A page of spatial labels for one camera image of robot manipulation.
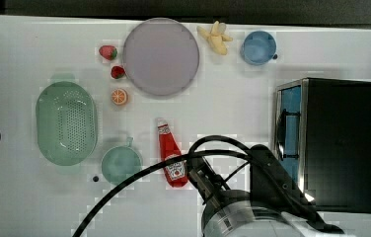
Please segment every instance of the light blue bowl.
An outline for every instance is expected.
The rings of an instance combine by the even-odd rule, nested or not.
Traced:
[[[114,147],[103,157],[103,176],[116,186],[142,169],[141,159],[131,144],[132,138],[129,137],[127,145]]]
[[[272,35],[257,31],[250,33],[241,47],[241,55],[251,65],[263,65],[275,56],[277,45]]]

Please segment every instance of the green colander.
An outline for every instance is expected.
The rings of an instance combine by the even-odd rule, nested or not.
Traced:
[[[72,82],[56,82],[37,99],[37,144],[43,156],[60,166],[87,158],[97,143],[97,112],[91,96]]]

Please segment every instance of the red bottle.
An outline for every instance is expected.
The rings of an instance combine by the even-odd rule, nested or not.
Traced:
[[[162,161],[182,155],[182,152],[171,134],[167,122],[161,118],[158,118],[158,133]],[[188,182],[184,162],[178,162],[171,166],[167,166],[164,168],[164,173],[168,183],[172,187],[179,188]]]

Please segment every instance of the round plate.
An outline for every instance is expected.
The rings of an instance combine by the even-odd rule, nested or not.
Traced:
[[[191,32],[167,18],[150,19],[127,37],[126,76],[144,92],[168,96],[185,89],[198,69],[199,52]]]

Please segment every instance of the strawberry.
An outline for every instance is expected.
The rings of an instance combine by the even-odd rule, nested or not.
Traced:
[[[117,56],[117,49],[111,45],[103,45],[100,47],[99,53],[103,58],[113,60]]]
[[[119,79],[119,78],[123,77],[124,74],[125,74],[124,69],[120,66],[114,66],[111,69],[111,77],[114,78],[114,79]]]

